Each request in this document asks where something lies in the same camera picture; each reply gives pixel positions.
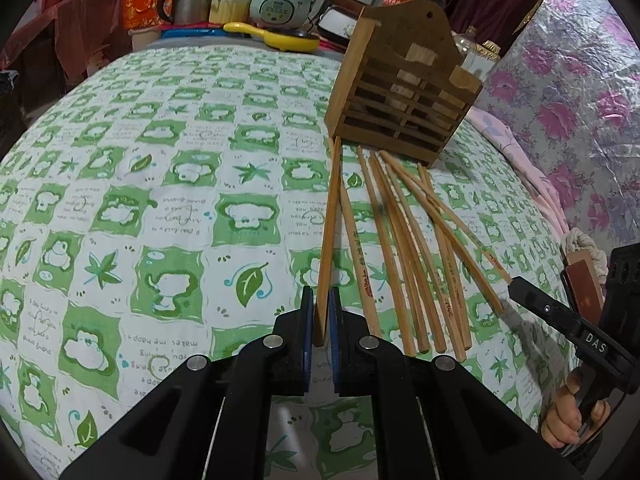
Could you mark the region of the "right hand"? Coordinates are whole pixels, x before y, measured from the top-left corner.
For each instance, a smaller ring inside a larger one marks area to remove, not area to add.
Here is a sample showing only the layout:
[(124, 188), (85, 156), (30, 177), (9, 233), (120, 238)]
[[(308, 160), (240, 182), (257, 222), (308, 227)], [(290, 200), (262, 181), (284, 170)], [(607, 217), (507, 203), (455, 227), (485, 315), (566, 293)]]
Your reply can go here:
[(580, 414), (576, 394), (582, 386), (582, 374), (578, 368), (570, 372), (566, 382), (555, 393), (553, 402), (540, 426), (540, 435), (544, 442), (559, 450), (565, 445), (581, 445), (586, 442), (608, 419), (611, 405), (607, 400), (599, 400), (591, 411), (590, 427), (583, 433), (580, 428), (582, 414)]

